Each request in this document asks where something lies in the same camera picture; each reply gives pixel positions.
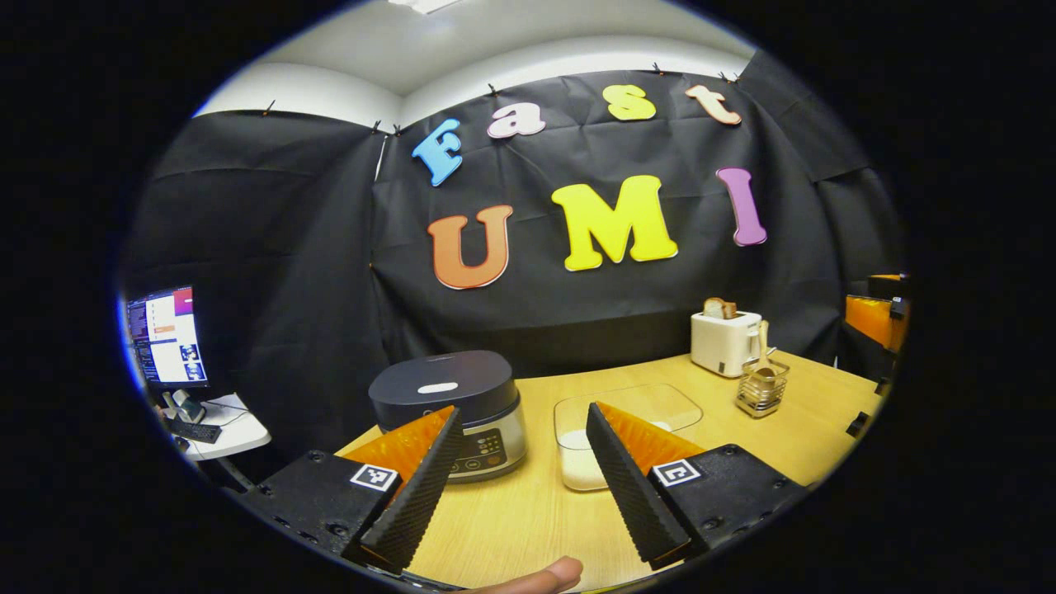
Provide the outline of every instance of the white toaster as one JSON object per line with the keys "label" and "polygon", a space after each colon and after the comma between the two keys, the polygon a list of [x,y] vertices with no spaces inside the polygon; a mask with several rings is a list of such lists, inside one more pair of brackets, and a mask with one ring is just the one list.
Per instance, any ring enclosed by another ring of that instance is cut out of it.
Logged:
{"label": "white toaster", "polygon": [[759,357],[760,321],[762,316],[751,312],[737,312],[731,319],[693,314],[690,358],[719,375],[740,377],[744,364]]}

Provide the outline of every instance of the metal basket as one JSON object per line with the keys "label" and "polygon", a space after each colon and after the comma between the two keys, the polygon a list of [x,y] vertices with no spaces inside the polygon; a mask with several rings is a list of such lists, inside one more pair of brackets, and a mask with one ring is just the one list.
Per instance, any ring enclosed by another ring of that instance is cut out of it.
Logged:
{"label": "metal basket", "polygon": [[770,366],[776,373],[772,376],[759,374],[755,369],[757,366],[757,360],[746,363],[744,375],[737,384],[737,407],[753,419],[760,419],[777,410],[777,405],[781,404],[785,395],[789,373],[789,366],[773,359],[770,359]]}

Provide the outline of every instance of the white ceiling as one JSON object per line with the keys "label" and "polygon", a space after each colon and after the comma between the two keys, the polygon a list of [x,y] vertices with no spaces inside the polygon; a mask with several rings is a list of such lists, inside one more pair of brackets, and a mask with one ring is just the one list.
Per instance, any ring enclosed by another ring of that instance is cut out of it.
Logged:
{"label": "white ceiling", "polygon": [[483,59],[569,38],[661,37],[746,59],[755,51],[665,0],[460,0],[430,15],[388,0],[354,4],[257,62],[325,68],[406,96]]}

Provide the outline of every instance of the computer monitor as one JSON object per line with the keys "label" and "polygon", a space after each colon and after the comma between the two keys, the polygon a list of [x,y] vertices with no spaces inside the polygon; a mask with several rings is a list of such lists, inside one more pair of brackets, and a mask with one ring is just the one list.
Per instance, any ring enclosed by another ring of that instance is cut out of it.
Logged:
{"label": "computer monitor", "polygon": [[132,299],[126,312],[133,364],[151,392],[209,387],[190,285]]}

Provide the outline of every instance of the keyboard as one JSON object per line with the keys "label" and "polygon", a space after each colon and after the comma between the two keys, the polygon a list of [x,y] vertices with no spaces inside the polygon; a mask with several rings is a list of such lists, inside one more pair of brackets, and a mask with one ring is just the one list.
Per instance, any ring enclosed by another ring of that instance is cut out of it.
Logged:
{"label": "keyboard", "polygon": [[166,419],[165,424],[170,433],[185,440],[214,444],[220,439],[220,425],[186,423],[178,419]]}

